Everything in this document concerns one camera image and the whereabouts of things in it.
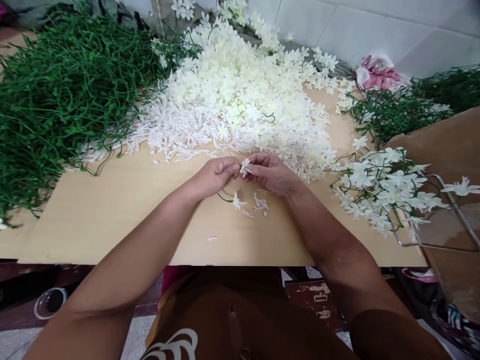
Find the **white tile wall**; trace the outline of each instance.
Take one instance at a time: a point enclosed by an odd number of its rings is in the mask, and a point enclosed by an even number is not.
[[[277,14],[279,13],[281,0],[250,0],[248,3],[248,13],[257,12],[269,24],[275,24]]]
[[[395,63],[401,74],[425,78],[452,67],[480,62],[480,39],[435,29]]]
[[[432,31],[429,26],[339,5],[317,46],[351,65],[370,53],[387,54],[396,63]]]
[[[325,0],[324,2],[480,36],[480,2],[478,0]]]
[[[250,0],[280,37],[358,65],[383,52],[408,77],[480,63],[480,0]]]
[[[280,28],[279,37],[292,33],[296,43],[313,47],[334,10],[335,5],[314,0],[281,0],[275,23]]]

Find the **white print on shirt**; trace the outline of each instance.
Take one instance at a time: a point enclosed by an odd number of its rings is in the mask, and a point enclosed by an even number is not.
[[[177,340],[172,341],[179,335],[187,335],[190,337],[191,342],[188,340]],[[141,360],[146,360],[149,357],[157,358],[158,360],[166,360],[167,355],[164,353],[166,351],[171,351],[173,353],[173,360],[181,360],[182,359],[182,349],[186,350],[188,354],[187,360],[195,360],[195,349],[197,348],[197,344],[199,342],[199,337],[197,333],[189,328],[184,328],[178,330],[173,336],[168,339],[166,343],[157,342],[156,344],[150,346],[148,350],[145,352],[145,355],[141,358]]]

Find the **pink fabric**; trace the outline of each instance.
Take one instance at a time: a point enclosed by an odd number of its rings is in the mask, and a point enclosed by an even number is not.
[[[384,55],[368,55],[355,73],[358,88],[361,90],[376,88],[397,91],[409,83],[395,72],[394,64]]]
[[[401,272],[403,273],[403,275],[405,275],[406,277],[410,278],[410,279],[415,279],[415,280],[418,280],[418,281],[421,281],[422,283],[438,283],[439,281],[437,280],[437,278],[435,276],[416,276],[416,275],[413,275],[411,272],[410,272],[410,269],[408,267],[404,267]]]
[[[199,266],[177,265],[166,266],[163,270],[163,278],[161,280],[161,295],[178,279],[182,278],[193,271],[196,271]]]

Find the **dark cloth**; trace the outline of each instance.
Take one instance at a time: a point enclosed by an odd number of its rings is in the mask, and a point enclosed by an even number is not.
[[[353,320],[352,352],[289,304],[278,268],[210,267],[172,291],[142,359],[450,359],[416,321],[384,310]]]

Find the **finger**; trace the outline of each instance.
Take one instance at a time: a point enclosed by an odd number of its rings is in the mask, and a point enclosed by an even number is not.
[[[264,152],[257,152],[257,153],[254,153],[253,155],[250,155],[248,159],[250,160],[250,164],[261,164],[269,156],[270,154],[267,154]]]
[[[226,157],[219,157],[218,161],[218,172],[217,174],[222,173],[226,168],[232,166],[233,164],[239,164],[239,160],[235,156],[226,156]]]
[[[240,171],[240,165],[237,163],[234,163],[233,165],[230,165],[229,167],[224,169],[221,172],[220,176],[223,179],[223,181],[227,182],[231,176],[233,176],[236,172],[239,172],[239,171]]]
[[[249,165],[248,169],[250,170],[252,176],[255,177],[269,178],[269,175],[272,174],[272,169],[270,167],[265,167],[261,165]]]

